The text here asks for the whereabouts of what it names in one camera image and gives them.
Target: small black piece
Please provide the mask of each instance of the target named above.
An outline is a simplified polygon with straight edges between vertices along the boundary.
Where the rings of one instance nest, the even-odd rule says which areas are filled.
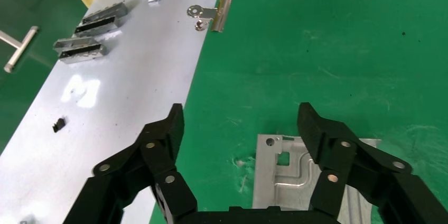
[[[385,224],[448,223],[448,212],[411,174],[409,163],[361,142],[347,125],[319,116],[307,102],[300,104],[297,127],[322,170],[309,211],[230,207],[198,212],[175,166],[184,120],[182,105],[174,104],[166,119],[145,125],[134,144],[94,167],[64,224],[119,224],[123,208],[148,186],[168,224],[339,224],[346,184],[378,206]]]
[[[66,121],[64,118],[59,118],[56,124],[53,125],[53,131],[57,133],[60,129],[62,129],[66,125]]]

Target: green floor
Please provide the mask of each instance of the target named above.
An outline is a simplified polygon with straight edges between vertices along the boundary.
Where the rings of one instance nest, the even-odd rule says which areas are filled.
[[[257,134],[298,135],[305,101],[382,139],[448,208],[447,29],[448,0],[233,0],[185,107],[178,169],[199,210],[251,207]]]
[[[87,8],[81,0],[0,0],[0,7],[0,30],[17,40],[31,26],[40,28],[13,73],[6,73],[3,66],[15,49],[0,41],[1,153],[57,61],[53,43],[73,33]]]

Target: metal plate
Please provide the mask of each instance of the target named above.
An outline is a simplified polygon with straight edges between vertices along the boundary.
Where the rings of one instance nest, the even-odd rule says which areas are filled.
[[[376,147],[380,140],[361,139]],[[289,153],[289,165],[277,165]],[[282,210],[308,210],[320,169],[314,164],[301,137],[258,135],[253,208],[280,206]],[[369,224],[372,205],[358,190],[346,186],[338,221]]]
[[[87,14],[120,1],[129,8],[124,24],[97,40],[107,56],[58,61],[0,156],[1,224],[61,224],[97,163],[185,103],[206,35],[185,9],[216,0],[94,0]],[[61,116],[67,125],[54,133]],[[122,224],[148,224],[154,203],[141,191]]]

